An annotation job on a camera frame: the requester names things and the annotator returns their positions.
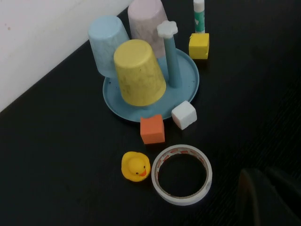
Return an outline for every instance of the tape roll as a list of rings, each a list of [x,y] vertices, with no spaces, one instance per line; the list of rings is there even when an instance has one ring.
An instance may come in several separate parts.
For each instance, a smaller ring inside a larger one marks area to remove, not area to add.
[[[202,164],[206,169],[206,180],[204,185],[196,193],[190,196],[185,196],[185,197],[172,196],[171,194],[168,194],[166,191],[164,191],[159,184],[158,174],[159,174],[160,167],[162,166],[162,164],[164,164],[164,161],[166,159],[168,159],[170,156],[173,156],[175,154],[193,155],[194,157],[196,157],[202,162]],[[151,180],[156,191],[164,200],[174,205],[188,206],[200,201],[208,193],[212,183],[212,168],[206,155],[202,153],[200,150],[198,150],[197,148],[189,145],[174,145],[165,149],[156,157],[151,169]]]

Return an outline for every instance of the yellow rubber duck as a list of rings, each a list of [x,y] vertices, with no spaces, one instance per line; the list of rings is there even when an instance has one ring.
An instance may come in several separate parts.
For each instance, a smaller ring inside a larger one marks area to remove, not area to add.
[[[150,174],[151,165],[149,158],[139,152],[127,152],[121,160],[121,172],[131,181],[143,181]]]

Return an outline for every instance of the blue cup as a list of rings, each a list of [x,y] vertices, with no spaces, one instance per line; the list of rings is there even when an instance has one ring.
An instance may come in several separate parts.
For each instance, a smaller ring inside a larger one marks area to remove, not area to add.
[[[99,17],[90,25],[88,35],[98,72],[105,77],[117,78],[114,53],[129,40],[122,21],[117,16]]]

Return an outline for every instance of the glue stick cap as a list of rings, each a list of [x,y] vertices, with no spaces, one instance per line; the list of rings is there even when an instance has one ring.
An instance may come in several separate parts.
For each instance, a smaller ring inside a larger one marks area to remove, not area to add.
[[[197,13],[203,12],[205,10],[205,1],[204,0],[193,0],[193,8]]]

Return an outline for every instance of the yellow cup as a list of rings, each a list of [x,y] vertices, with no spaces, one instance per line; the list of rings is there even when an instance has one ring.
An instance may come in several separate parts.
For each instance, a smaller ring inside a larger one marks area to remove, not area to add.
[[[114,62],[121,95],[128,104],[147,106],[164,95],[166,82],[146,41],[124,42],[115,51]]]

